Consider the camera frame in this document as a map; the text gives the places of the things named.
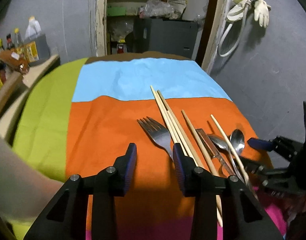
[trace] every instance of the pink cloth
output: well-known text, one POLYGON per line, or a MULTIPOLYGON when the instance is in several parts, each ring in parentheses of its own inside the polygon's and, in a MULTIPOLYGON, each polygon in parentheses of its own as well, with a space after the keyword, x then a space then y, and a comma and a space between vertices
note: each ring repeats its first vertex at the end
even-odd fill
MULTIPOLYGON (((287 223, 283 220, 283 214, 279 208, 281 200, 271 197, 261 191, 257 192, 259 201, 277 226, 282 235, 285 235, 287 223)), ((118 227, 118 235, 121 240, 189 240, 192 228, 192 217, 169 221, 160 225, 141 228, 118 227)), ((223 228, 217 226, 217 240, 223 240, 223 228)), ((86 232, 86 240, 91 240, 90 231, 86 232)))

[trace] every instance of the orange cloth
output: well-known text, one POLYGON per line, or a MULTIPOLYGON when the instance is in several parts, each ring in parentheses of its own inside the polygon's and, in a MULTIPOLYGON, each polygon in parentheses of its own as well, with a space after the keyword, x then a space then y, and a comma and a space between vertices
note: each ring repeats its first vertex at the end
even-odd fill
MULTIPOLYGON (((210 114, 213 114, 226 134, 239 128, 245 135, 245 141, 256 137, 245 117, 227 99, 172 98, 167 102, 205 167, 203 155, 181 114, 182 109, 194 127, 203 128, 205 133, 220 135, 211 120, 210 114)), ((180 192, 172 160, 163 149, 152 143, 136 121, 146 116, 164 124, 155 100, 119 101, 101 96, 91 102, 72 103, 71 107, 67 134, 67 177, 74 173, 82 177, 95 175, 111 166, 118 156, 124 155, 130 142, 137 145, 137 163, 131 188, 124 198, 115 198, 117 224, 122 226, 157 225, 193 215, 194 198, 184 198, 180 192)), ((270 165, 267 154, 260 154, 247 144, 243 156, 270 165)), ((213 163, 217 169, 220 167, 217 160, 213 160, 213 163)))

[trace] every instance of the wooden countertop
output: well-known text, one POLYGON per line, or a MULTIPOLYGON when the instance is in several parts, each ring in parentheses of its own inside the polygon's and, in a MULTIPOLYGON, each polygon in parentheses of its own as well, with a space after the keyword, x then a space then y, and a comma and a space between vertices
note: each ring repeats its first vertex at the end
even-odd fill
POLYGON ((29 72, 23 76, 23 83, 26 86, 24 92, 11 104, 0 119, 0 136, 5 141, 9 141, 29 93, 58 59, 58 54, 52 55, 43 64, 30 67, 29 72))

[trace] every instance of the green box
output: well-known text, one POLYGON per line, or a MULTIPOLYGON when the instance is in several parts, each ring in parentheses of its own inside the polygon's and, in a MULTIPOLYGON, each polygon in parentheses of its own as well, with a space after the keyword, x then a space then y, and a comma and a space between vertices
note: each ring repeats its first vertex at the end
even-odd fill
POLYGON ((125 7, 108 7, 106 16, 125 16, 125 7))

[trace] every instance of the person's arm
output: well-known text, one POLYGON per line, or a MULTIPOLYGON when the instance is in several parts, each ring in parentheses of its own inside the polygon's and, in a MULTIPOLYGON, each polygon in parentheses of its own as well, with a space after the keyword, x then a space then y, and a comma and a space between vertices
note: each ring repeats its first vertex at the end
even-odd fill
POLYGON ((33 222, 63 185, 24 163, 0 138, 0 216, 33 222))

